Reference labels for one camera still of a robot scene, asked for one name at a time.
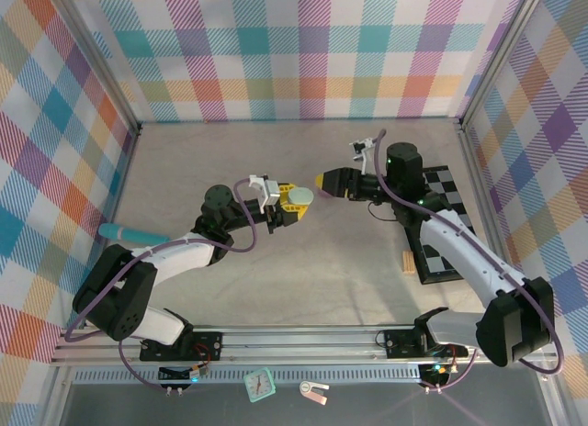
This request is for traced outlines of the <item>aluminium frame post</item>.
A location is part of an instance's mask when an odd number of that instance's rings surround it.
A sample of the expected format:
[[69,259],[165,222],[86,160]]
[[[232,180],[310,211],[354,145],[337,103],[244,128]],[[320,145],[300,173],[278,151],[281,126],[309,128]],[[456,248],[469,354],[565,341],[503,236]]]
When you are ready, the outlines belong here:
[[74,0],[51,0],[62,16],[66,26],[72,32],[78,48],[86,57],[89,66],[95,72],[100,83],[112,100],[114,107],[126,120],[135,137],[141,135],[141,122],[134,115],[130,103],[123,94],[114,73],[107,65],[107,60],[98,48],[94,37],[88,29]]
[[481,62],[484,65],[482,72],[475,75],[475,85],[469,89],[467,104],[458,114],[460,129],[463,132],[471,128],[473,119],[483,107],[501,69],[513,53],[540,2],[541,0],[518,0],[516,6],[510,6],[504,13],[505,16],[509,16],[507,23],[501,22],[494,32],[491,44],[495,48],[488,59]]

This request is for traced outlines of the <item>small teal alarm clock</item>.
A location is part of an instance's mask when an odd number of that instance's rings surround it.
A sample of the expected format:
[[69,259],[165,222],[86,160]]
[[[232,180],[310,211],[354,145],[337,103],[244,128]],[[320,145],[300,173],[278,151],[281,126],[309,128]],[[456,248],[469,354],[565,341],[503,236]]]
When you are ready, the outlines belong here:
[[267,367],[246,374],[243,381],[247,396],[251,403],[255,403],[276,394],[274,378],[272,372]]

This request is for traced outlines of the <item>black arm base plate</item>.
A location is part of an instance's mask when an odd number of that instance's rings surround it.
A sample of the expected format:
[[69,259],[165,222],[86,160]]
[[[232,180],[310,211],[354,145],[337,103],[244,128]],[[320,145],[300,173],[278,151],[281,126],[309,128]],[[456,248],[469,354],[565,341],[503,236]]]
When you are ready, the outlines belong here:
[[188,331],[171,345],[145,340],[141,342],[141,362],[219,361],[222,333],[220,331]]
[[389,359],[466,358],[469,350],[460,345],[441,344],[417,328],[384,330],[382,345]]

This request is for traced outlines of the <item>mint green earbud charging case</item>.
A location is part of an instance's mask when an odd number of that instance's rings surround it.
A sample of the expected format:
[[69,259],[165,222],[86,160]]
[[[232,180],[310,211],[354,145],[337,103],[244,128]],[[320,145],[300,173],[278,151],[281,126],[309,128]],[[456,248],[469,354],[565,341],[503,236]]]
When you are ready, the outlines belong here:
[[309,206],[313,199],[313,192],[307,187],[293,187],[287,194],[288,203],[293,206]]

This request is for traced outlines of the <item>black white chessboard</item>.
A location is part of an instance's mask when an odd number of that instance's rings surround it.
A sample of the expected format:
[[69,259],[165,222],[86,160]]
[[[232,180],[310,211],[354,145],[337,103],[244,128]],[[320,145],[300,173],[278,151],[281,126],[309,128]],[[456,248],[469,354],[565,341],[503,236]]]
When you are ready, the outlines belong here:
[[[458,216],[474,233],[469,215],[454,182],[452,173],[447,166],[424,168],[425,183],[428,187],[443,197],[446,202],[458,213]],[[432,285],[461,280],[453,265],[442,257],[433,247],[422,245],[418,232],[414,229],[405,229],[405,234],[416,267],[416,274],[422,285]]]

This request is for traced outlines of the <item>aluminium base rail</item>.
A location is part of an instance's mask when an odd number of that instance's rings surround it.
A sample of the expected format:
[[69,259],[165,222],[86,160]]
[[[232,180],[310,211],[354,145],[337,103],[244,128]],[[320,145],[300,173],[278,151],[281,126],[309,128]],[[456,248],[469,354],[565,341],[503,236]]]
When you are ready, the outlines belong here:
[[215,347],[198,347],[185,360],[165,361],[163,353],[145,353],[138,339],[127,339],[122,345],[105,334],[82,342],[67,342],[60,338],[51,359],[52,365],[118,364],[124,356],[130,364],[185,365],[195,364],[197,355],[211,359],[214,365],[274,365],[274,364],[465,364],[472,356],[478,363],[489,361],[472,347],[466,353],[456,347],[434,349],[430,353],[411,352],[406,347],[391,347],[392,357],[383,348],[384,331],[394,326],[262,326],[262,327],[203,327],[198,332],[221,334],[220,351]]

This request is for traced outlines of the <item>teal marker pen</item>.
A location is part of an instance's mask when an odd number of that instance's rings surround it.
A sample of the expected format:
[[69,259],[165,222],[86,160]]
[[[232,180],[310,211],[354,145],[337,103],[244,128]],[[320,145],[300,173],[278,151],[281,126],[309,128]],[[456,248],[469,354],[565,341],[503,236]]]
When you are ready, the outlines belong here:
[[129,241],[135,244],[159,245],[169,242],[167,236],[150,233],[142,230],[134,230],[114,223],[103,223],[98,227],[98,234],[105,239],[112,241]]

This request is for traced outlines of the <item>aluminium side rail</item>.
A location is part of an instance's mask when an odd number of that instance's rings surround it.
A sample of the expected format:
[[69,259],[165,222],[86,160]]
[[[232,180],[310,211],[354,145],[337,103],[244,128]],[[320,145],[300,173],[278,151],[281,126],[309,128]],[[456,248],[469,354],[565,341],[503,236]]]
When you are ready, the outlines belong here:
[[471,212],[470,215],[476,234],[503,261],[506,268],[521,276],[520,269],[511,264],[512,259],[503,239],[498,215],[492,202],[490,189],[487,186],[472,138],[467,129],[458,120],[455,123],[455,129],[476,204],[478,217],[476,219],[473,217],[474,212]]

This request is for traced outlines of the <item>small electronics board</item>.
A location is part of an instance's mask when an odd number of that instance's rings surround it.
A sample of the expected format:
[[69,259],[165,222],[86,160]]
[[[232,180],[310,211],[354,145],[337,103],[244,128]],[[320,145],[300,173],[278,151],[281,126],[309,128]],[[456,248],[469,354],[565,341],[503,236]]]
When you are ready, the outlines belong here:
[[420,385],[425,388],[446,386],[450,383],[451,376],[457,371],[455,361],[446,364],[420,364]]
[[192,384],[199,382],[208,373],[209,367],[207,365],[195,364],[190,367],[160,366],[157,375],[160,381],[178,381]]

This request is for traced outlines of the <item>pink white clip tool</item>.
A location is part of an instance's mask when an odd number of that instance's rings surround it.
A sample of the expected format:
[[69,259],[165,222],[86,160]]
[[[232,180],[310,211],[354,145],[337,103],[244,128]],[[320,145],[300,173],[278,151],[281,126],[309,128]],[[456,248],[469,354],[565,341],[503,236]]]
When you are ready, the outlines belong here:
[[329,390],[330,386],[327,384],[316,383],[311,381],[302,381],[299,386],[300,394],[315,403],[325,406],[327,397],[324,392]]

